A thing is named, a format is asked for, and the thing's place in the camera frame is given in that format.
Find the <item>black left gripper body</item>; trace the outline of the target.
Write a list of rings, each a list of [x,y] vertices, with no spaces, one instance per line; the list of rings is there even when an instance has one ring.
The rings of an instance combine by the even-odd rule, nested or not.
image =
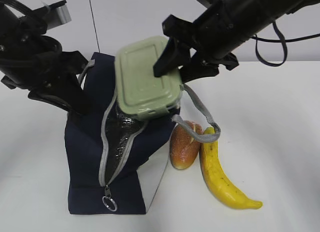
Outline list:
[[[78,51],[63,51],[46,35],[1,35],[1,82],[13,90],[38,91],[66,101],[67,74],[80,74],[87,59]]]

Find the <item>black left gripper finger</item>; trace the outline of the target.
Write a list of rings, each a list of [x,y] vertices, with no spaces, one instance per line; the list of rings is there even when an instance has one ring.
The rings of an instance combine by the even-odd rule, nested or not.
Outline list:
[[[70,109],[80,115],[87,115],[91,111],[92,103],[85,94],[75,74],[66,75],[66,99]]]
[[[34,101],[50,104],[67,112],[71,111],[72,109],[72,107],[62,98],[53,94],[43,93],[42,91],[30,91],[28,93],[28,98]]]

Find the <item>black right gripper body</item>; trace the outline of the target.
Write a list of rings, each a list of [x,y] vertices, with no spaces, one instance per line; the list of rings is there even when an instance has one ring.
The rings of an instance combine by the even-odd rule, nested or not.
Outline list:
[[[178,42],[180,66],[186,65],[195,53],[210,64],[224,65],[228,70],[238,66],[232,54],[235,45],[231,21],[225,0],[217,0],[195,21],[189,22],[169,15],[162,23],[163,34]]]

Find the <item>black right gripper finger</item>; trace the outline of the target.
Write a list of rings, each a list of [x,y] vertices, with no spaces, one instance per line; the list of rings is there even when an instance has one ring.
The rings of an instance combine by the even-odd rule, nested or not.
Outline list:
[[[156,78],[166,75],[169,71],[181,65],[180,49],[178,41],[170,38],[162,54],[153,66],[153,73]]]
[[[183,83],[201,78],[215,77],[219,73],[219,66],[208,63],[199,53],[195,53],[190,61],[180,69],[180,76]]]

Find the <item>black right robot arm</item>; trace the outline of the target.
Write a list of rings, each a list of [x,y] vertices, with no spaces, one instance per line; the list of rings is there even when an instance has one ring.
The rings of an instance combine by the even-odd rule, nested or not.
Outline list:
[[[174,15],[162,23],[168,43],[153,67],[156,77],[178,69],[183,82],[229,71],[239,64],[233,51],[286,14],[320,0],[196,0],[205,7],[195,21]]]

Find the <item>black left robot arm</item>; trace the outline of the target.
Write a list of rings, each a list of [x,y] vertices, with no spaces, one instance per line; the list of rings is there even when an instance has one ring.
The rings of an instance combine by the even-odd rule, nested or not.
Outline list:
[[[37,9],[0,0],[0,81],[11,90],[27,90],[31,100],[85,115],[92,104],[77,76],[88,60],[46,35],[70,21],[66,0]]]

